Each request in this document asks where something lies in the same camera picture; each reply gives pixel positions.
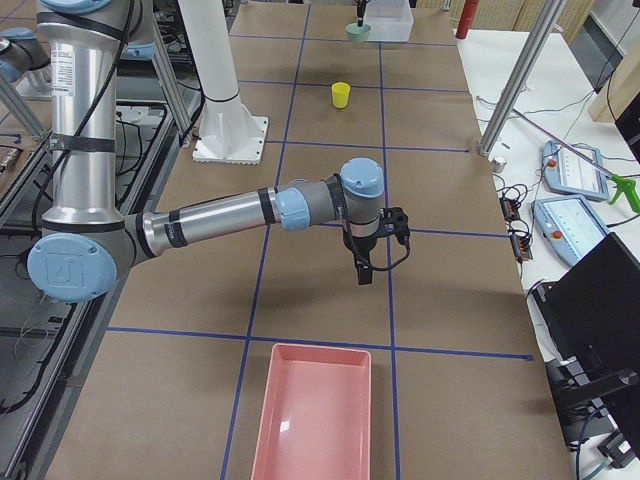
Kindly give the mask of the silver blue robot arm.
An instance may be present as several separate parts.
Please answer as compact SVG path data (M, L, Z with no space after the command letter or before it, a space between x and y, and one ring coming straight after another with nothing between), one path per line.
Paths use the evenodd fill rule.
M61 7L63 13L84 14L97 11L111 1L43 1L55 8ZM234 2L222 1L225 16L233 13ZM172 9L177 15L179 1L153 1L154 12ZM154 53L155 47L147 48L142 44L129 45L124 50L122 60L149 60L147 55ZM6 81L14 83L27 71L38 71L50 65L50 58L39 43L33 31L26 27L16 27L1 31L1 74Z
M53 202L27 270L34 285L81 303L113 288L134 266L200 241L264 225L343 228L360 284L379 239L410 243L407 215L383 204L382 167L353 158L320 181L296 180L166 213L124 215L116 206L116 67L128 47L152 42L147 1L42 1L37 23L51 48Z

